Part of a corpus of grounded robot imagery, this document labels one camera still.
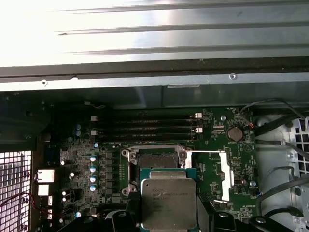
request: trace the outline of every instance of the red wire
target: red wire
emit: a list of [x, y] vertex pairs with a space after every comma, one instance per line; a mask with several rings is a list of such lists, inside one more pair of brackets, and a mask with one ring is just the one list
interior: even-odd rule
[[54, 214], [48, 212], [46, 209], [37, 208], [37, 207], [34, 205], [34, 203], [35, 203], [35, 201], [34, 201], [34, 196], [33, 196], [32, 194], [28, 193], [28, 192], [21, 192], [21, 193], [18, 193], [18, 194], [16, 194], [16, 195], [14, 195], [14, 196], [9, 197], [8, 199], [6, 199], [4, 202], [2, 202], [2, 203], [0, 204], [0, 208], [2, 208], [3, 206], [7, 205], [7, 203], [8, 203], [10, 200], [12, 200], [12, 199], [14, 199], [14, 198], [16, 198], [16, 197], [18, 197], [18, 196], [24, 195], [24, 194], [30, 196], [30, 198], [32, 199], [32, 208], [34, 208], [34, 209], [36, 209], [36, 210], [39, 210], [39, 211], [41, 211], [41, 212], [43, 212], [43, 213], [51, 214], [51, 215], [54, 216]]

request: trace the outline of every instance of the cable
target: cable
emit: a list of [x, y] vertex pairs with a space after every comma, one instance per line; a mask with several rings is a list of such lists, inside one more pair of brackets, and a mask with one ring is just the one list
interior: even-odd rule
[[304, 214], [299, 209], [292, 207], [292, 206], [288, 206], [287, 208], [273, 209], [273, 210], [269, 211], [268, 213], [266, 213], [264, 216], [265, 217], [271, 217], [271, 216], [274, 216], [275, 214], [279, 214], [279, 213], [289, 213], [291, 216], [296, 216], [298, 218], [304, 217]]
[[268, 197], [271, 197], [279, 192], [285, 191], [287, 189], [293, 188], [298, 185], [303, 185], [309, 182], [309, 176], [304, 175], [296, 180], [291, 180], [289, 182], [283, 183], [281, 185], [278, 185], [271, 190], [264, 193], [261, 197], [256, 199], [256, 212], [257, 215], [262, 215], [262, 201], [265, 200]]
[[[303, 112], [303, 114], [305, 116], [309, 116], [309, 112]], [[279, 126], [282, 126], [290, 121], [293, 121], [295, 119], [299, 118], [298, 115], [295, 114], [289, 114], [289, 115], [285, 115], [282, 116], [280, 118], [277, 118], [276, 120], [269, 122], [261, 127], [258, 127], [255, 129], [254, 134], [255, 136], [259, 136], [262, 134], [265, 134], [267, 132], [270, 132], [276, 128], [278, 128]]]
[[275, 167], [275, 168], [272, 168], [270, 169], [267, 173], [266, 173], [266, 176], [259, 182], [259, 190], [260, 192], [262, 191], [262, 186], [263, 184], [265, 183], [265, 181], [267, 180], [267, 178], [272, 174], [274, 173], [275, 171], [277, 170], [291, 170], [291, 176], [292, 176], [292, 180], [295, 179], [295, 175], [294, 175], [294, 171], [295, 169], [291, 166], [281, 166], [281, 167]]
[[245, 122], [251, 127], [251, 128], [254, 128], [254, 124], [252, 122], [250, 122], [244, 115], [243, 115], [243, 112], [252, 107], [252, 106], [255, 106], [255, 105], [258, 105], [258, 104], [261, 104], [261, 103], [265, 103], [265, 102], [282, 102], [283, 104], [285, 104], [291, 111], [293, 111], [296, 115], [298, 115], [300, 118], [302, 119], [305, 119], [305, 117], [300, 113], [298, 112], [296, 109], [294, 109], [289, 103], [287, 103], [286, 101], [282, 100], [282, 99], [279, 99], [279, 98], [272, 98], [272, 99], [266, 99], [266, 100], [261, 100], [261, 101], [256, 101], [256, 102], [253, 102], [251, 104], [248, 104], [246, 106], [244, 106], [239, 114], [240, 116], [245, 120]]
[[33, 196], [32, 194], [28, 193], [28, 192], [21, 192], [21, 193], [18, 193], [18, 194], [16, 194], [16, 195], [13, 195], [13, 196], [9, 197], [8, 199], [6, 199], [4, 202], [2, 202], [2, 203], [0, 204], [0, 208], [2, 208], [2, 207], [4, 207], [5, 205], [7, 205], [8, 202], [9, 202], [10, 200], [12, 200], [12, 199], [14, 199], [14, 198], [16, 198], [16, 197], [22, 196], [22, 195], [28, 195], [28, 196], [30, 197], [30, 199], [32, 200], [32, 208], [34, 208], [34, 209], [36, 209], [36, 210], [39, 210], [39, 211], [41, 211], [41, 212], [43, 212], [43, 213], [51, 214], [51, 215], [54, 216], [54, 214], [48, 212], [48, 211], [45, 210], [45, 209], [37, 208], [37, 207], [35, 206], [34, 196]]
[[306, 153], [302, 149], [300, 149], [297, 146], [294, 146], [293, 144], [290, 144], [286, 141], [284, 141], [284, 143], [282, 143], [282, 141], [265, 141], [265, 140], [256, 139], [255, 142], [257, 144], [265, 144], [265, 145], [285, 145], [285, 146], [288, 146], [289, 148], [295, 150], [299, 155], [301, 155], [305, 159], [309, 160], [309, 154], [308, 153]]

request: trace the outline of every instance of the cable clip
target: cable clip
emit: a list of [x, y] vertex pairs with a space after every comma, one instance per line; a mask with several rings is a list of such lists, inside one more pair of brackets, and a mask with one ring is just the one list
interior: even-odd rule
[[286, 145], [286, 142], [284, 139], [280, 139], [280, 146], [285, 146]]

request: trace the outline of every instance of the ventilation grille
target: ventilation grille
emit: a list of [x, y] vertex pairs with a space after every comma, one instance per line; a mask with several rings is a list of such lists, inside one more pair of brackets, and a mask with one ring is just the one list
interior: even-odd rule
[[[30, 193], [31, 151], [0, 153], [0, 203]], [[27, 232], [30, 197], [20, 195], [0, 208], [1, 232]]]
[[[309, 122], [299, 119], [299, 127], [295, 128], [296, 146], [309, 153]], [[298, 154], [299, 174], [309, 174], [309, 160]]]

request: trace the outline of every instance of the motherboard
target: motherboard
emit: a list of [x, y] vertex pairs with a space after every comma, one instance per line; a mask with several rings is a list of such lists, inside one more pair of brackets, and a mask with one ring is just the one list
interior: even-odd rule
[[[250, 111], [245, 116], [252, 119]], [[64, 224], [124, 209], [129, 193], [142, 191], [143, 170], [158, 169], [195, 169], [195, 191], [207, 193], [218, 210], [242, 221], [255, 215], [254, 132], [238, 108], [96, 110], [67, 117], [57, 120], [65, 169], [60, 201], [73, 212]]]

